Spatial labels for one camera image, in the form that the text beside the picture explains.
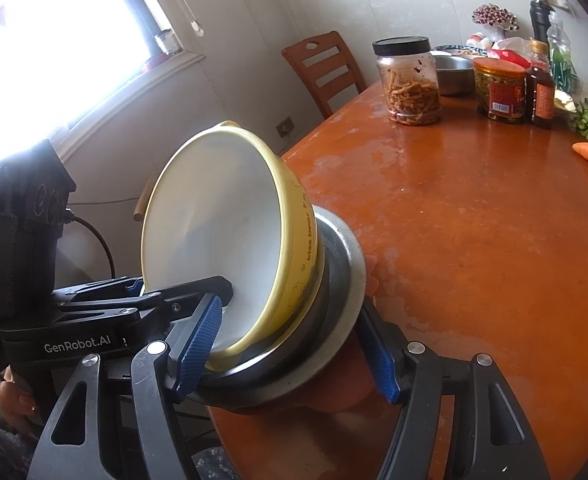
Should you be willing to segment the person's hand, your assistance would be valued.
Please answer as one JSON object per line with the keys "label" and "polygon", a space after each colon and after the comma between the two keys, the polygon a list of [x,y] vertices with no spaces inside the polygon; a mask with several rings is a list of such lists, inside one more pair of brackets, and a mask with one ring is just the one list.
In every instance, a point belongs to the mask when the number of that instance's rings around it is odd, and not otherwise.
{"label": "person's hand", "polygon": [[31,434],[31,419],[38,414],[36,400],[16,383],[12,369],[2,371],[0,382],[0,413],[4,420],[21,434]]}

